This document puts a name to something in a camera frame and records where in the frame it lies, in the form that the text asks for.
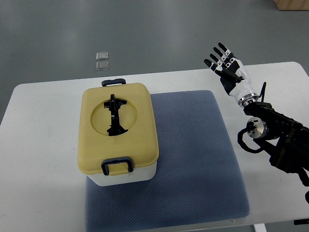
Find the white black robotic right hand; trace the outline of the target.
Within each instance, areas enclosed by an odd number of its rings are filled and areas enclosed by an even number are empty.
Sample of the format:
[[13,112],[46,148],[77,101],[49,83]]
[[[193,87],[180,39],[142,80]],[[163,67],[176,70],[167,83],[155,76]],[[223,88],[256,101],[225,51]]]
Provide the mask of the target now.
[[256,102],[259,95],[252,89],[250,76],[242,62],[222,43],[213,50],[215,54],[210,54],[211,59],[205,59],[204,63],[220,77],[225,92],[242,108]]

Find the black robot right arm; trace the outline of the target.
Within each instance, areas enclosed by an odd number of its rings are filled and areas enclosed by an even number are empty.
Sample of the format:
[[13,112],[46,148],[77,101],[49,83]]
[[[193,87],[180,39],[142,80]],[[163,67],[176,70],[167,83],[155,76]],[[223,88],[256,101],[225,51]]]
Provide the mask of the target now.
[[237,142],[247,152],[265,151],[271,166],[286,173],[298,174],[304,186],[309,185],[309,129],[301,123],[276,112],[264,102],[266,83],[261,101],[247,100],[244,113],[251,116],[246,127],[238,133]]

